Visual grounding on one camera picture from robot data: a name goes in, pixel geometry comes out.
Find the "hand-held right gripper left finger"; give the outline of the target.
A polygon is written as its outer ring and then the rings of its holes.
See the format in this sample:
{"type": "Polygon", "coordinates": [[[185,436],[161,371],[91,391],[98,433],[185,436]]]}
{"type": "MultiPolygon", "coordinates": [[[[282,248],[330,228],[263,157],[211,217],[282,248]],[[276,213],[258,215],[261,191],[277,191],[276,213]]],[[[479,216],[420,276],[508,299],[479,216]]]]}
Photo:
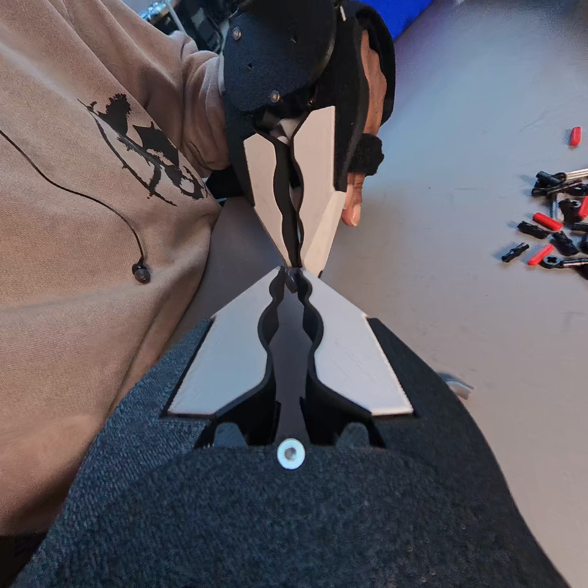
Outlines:
{"type": "Polygon", "coordinates": [[[248,445],[274,442],[281,404],[270,342],[281,302],[278,266],[210,319],[168,403],[169,416],[210,421],[198,445],[211,442],[222,423],[237,425],[248,445]]]}

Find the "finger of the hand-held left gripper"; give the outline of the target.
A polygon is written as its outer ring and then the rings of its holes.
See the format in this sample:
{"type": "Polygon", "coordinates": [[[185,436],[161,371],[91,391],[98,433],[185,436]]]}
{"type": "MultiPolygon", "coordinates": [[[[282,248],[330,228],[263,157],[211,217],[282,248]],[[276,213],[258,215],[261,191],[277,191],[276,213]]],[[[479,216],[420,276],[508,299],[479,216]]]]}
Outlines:
{"type": "Polygon", "coordinates": [[[293,161],[301,182],[298,206],[300,263],[320,277],[337,231],[345,191],[334,186],[336,108],[312,111],[292,136],[293,161]]]}
{"type": "Polygon", "coordinates": [[[299,266],[298,222],[290,197],[290,141],[280,130],[244,143],[254,211],[287,268],[299,266]]]}

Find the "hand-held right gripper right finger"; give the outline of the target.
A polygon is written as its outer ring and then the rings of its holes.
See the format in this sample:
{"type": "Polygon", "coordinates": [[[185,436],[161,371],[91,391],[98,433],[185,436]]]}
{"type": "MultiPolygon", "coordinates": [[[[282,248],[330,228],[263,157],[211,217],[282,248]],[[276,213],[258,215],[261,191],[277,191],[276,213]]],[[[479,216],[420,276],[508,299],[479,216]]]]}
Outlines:
{"type": "Polygon", "coordinates": [[[296,273],[303,329],[311,341],[305,396],[300,400],[310,441],[335,445],[354,423],[382,446],[380,420],[412,417],[409,401],[364,311],[305,269],[296,273]]]}

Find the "grey desk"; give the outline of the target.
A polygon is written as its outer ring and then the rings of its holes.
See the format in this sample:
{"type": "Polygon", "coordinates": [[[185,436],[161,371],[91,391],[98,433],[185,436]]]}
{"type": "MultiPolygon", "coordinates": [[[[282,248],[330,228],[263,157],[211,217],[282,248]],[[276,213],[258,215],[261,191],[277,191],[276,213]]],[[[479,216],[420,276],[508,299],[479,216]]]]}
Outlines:
{"type": "Polygon", "coordinates": [[[587,1],[436,1],[396,62],[385,161],[323,280],[475,388],[528,526],[587,587],[587,281],[499,259],[536,173],[587,167],[587,1]]]}

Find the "person's left forearm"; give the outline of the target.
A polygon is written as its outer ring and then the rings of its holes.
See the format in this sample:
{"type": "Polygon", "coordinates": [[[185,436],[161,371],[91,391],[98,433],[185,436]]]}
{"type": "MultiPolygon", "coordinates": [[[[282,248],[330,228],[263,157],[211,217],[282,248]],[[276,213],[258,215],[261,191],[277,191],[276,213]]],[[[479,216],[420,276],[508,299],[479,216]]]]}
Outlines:
{"type": "Polygon", "coordinates": [[[200,50],[183,33],[174,33],[180,49],[183,123],[180,150],[206,179],[229,167],[225,128],[224,57],[200,50]]]}

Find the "blue storage bin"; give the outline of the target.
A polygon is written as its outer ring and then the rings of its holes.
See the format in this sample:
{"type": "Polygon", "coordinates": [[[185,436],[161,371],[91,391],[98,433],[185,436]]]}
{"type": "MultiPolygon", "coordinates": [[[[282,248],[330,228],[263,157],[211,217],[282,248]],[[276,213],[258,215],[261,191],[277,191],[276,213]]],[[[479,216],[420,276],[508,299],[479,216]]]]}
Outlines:
{"type": "Polygon", "coordinates": [[[433,1],[363,1],[381,16],[393,40],[417,19],[433,1]]]}

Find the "pile of black red pins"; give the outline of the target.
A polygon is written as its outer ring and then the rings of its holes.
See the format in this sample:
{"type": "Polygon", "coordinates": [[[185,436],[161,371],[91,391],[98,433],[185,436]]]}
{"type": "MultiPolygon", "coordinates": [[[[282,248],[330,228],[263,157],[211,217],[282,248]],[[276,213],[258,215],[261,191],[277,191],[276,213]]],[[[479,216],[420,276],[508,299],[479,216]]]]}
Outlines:
{"type": "Polygon", "coordinates": [[[539,171],[530,197],[539,209],[514,225],[527,241],[508,248],[500,261],[522,260],[529,268],[574,273],[587,281],[587,168],[539,171]]]}

